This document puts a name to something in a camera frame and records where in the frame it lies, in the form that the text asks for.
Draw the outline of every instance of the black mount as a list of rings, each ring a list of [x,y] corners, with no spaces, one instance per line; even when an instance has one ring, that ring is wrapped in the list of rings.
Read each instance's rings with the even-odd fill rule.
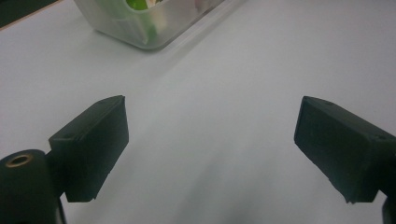
[[[54,134],[51,151],[0,160],[0,223],[65,223],[60,196],[96,198],[129,141],[125,97],[99,101]]]
[[[371,203],[384,192],[384,223],[396,223],[395,136],[338,105],[305,96],[294,141],[347,203]]]

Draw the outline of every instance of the screw hole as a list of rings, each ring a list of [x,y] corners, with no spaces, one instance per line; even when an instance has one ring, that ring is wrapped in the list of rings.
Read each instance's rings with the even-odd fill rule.
[[[29,161],[31,161],[32,158],[33,158],[33,156],[30,154],[16,156],[6,163],[6,167],[14,168],[14,167],[22,166],[22,165],[28,163]]]
[[[384,135],[376,135],[375,137],[381,140],[387,139],[387,137],[385,137]]]
[[[64,138],[71,138],[73,136],[74,136],[73,133],[67,133],[67,134],[64,135]]]

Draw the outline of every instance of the clear plastic box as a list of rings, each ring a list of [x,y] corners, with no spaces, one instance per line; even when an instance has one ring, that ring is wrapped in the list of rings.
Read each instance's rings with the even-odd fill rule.
[[[165,46],[223,0],[162,0],[145,10],[126,0],[74,0],[96,30],[141,49]]]

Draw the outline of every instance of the green object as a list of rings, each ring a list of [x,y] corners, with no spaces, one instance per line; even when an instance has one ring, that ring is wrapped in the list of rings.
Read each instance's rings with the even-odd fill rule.
[[[126,3],[136,10],[145,10],[149,8],[146,0],[126,0]]]

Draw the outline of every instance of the white table surface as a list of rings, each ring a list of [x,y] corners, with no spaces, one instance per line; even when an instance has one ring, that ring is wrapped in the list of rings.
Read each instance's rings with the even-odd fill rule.
[[[396,134],[395,0],[226,0],[161,51],[95,32],[64,0],[0,31],[0,157],[125,95],[130,143],[74,223],[382,223],[293,142],[304,95]]]

